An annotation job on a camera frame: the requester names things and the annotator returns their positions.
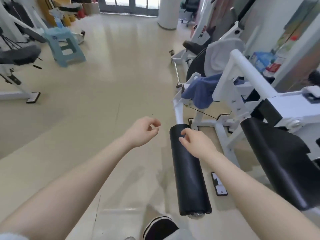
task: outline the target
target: door glass pane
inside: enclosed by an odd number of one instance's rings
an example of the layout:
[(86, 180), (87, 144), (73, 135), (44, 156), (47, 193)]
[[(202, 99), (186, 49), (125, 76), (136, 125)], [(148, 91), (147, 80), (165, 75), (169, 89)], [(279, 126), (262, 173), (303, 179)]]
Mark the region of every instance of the door glass pane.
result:
[(159, 9), (159, 0), (148, 0), (148, 9)]
[(117, 0), (119, 6), (129, 6), (129, 0)]
[(115, 0), (106, 0), (106, 4), (107, 5), (115, 5), (116, 2), (115, 2)]
[(136, 7), (146, 8), (147, 0), (136, 0)]

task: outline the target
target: forearm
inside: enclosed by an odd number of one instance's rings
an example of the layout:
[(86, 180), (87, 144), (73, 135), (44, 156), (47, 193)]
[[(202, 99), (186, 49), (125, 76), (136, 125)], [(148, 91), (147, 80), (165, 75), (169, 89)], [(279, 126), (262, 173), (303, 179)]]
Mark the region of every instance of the forearm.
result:
[(18, 233), (30, 240), (65, 239), (130, 149), (123, 137), (118, 138), (26, 201), (2, 222), (0, 233)]
[(261, 240), (319, 239), (320, 230), (294, 206), (219, 155), (206, 160)]

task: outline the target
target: hand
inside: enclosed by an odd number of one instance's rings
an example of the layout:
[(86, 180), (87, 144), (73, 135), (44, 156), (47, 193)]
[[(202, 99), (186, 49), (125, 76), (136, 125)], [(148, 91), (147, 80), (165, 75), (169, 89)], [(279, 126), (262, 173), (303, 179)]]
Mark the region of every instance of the hand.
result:
[(179, 141), (194, 157), (207, 161), (221, 154), (202, 131), (186, 128), (181, 134), (186, 136), (179, 137)]
[(158, 134), (160, 126), (161, 122), (158, 119), (143, 117), (135, 121), (123, 137), (133, 148), (140, 147), (147, 144)]

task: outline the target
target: blue towel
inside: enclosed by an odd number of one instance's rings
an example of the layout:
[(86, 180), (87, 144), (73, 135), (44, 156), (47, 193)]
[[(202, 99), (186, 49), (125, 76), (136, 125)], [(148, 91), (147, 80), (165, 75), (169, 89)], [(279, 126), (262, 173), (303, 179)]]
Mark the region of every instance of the blue towel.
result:
[[(199, 77), (194, 80), (190, 86), (182, 93), (184, 99), (192, 99), (194, 105), (198, 109), (207, 109), (214, 101), (212, 94), (217, 87), (217, 84), (222, 74), (217, 74), (208, 77)], [(243, 84), (244, 81), (236, 79), (235, 85)]]

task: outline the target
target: person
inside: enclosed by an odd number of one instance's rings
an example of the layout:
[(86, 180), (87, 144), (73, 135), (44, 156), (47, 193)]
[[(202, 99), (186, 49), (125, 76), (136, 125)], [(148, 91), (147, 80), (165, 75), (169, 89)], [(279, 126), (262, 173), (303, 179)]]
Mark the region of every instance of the person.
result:
[[(110, 173), (131, 149), (154, 138), (158, 119), (138, 119), (121, 137), (87, 162), (40, 190), (0, 224), (1, 240), (63, 240), (77, 224)], [(254, 232), (262, 240), (320, 239), (320, 230), (299, 210), (251, 178), (222, 153), (201, 131), (185, 129), (180, 142), (204, 160), (223, 185)], [(154, 219), (143, 240), (194, 239), (167, 216)]]

